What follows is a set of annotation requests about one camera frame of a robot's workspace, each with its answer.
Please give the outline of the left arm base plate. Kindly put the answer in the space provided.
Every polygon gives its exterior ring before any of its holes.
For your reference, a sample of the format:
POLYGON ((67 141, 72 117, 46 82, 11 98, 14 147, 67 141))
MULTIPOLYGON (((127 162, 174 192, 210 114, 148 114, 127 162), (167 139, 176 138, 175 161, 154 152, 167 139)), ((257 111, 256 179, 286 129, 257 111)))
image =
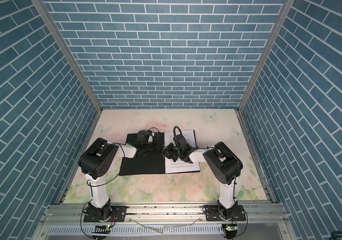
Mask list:
POLYGON ((107 206, 103 208, 96 208, 89 205, 83 210, 84 219, 86 223, 98 223, 98 222, 111 222, 120 223, 124 222, 127 207, 126 206, 107 206))

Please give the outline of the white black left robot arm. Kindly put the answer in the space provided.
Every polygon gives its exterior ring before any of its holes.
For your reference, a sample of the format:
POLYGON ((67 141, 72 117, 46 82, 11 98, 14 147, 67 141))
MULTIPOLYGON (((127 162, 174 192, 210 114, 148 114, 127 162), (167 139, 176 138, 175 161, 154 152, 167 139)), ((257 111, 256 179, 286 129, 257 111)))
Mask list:
POLYGON ((82 210, 81 219, 86 223, 123 222, 127 208, 112 206, 106 186, 110 183, 106 174, 114 158, 121 158, 118 176, 157 175, 165 173, 162 155, 163 137, 139 137, 128 135, 125 144, 96 139, 78 161, 91 193, 91 199, 82 210))

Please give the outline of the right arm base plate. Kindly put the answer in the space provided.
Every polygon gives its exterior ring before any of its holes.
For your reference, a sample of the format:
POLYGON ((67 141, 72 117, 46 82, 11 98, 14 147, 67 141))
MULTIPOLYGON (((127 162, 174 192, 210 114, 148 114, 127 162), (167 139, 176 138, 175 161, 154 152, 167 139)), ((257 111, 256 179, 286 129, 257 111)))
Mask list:
POLYGON ((245 221, 246 212, 242 205, 235 204, 226 209, 220 203, 217 205, 205 205, 202 207, 207 222, 218 221, 245 221))

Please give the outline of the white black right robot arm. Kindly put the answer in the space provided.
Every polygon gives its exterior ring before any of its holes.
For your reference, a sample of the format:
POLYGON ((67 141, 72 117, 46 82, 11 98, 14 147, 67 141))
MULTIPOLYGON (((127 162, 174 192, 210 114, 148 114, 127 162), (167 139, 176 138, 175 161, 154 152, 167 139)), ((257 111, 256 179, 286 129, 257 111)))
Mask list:
POLYGON ((223 220, 235 216, 237 200, 235 195, 236 180, 241 175, 243 163, 223 142, 213 147, 191 147, 189 144, 179 146, 169 144, 162 155, 173 161, 181 160, 186 163, 207 163, 216 179, 221 183, 218 212, 223 220))

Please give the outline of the white text document sheet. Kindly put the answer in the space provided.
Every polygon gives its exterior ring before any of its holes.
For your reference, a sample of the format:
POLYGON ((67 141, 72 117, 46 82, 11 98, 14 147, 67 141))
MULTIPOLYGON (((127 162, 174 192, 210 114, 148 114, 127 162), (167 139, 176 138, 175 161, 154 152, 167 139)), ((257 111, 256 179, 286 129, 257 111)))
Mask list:
MULTIPOLYGON (((194 130, 184 130, 182 131, 184 138, 186 139, 187 143, 192 146, 196 147, 196 137, 194 130)), ((165 138, 165 147, 167 147, 170 143, 174 143, 174 134, 173 132, 164 133, 165 138)), ((166 174, 177 174, 177 173, 198 173, 200 172, 199 163, 186 163, 177 159, 174 162, 172 159, 165 158, 165 173, 166 174)))

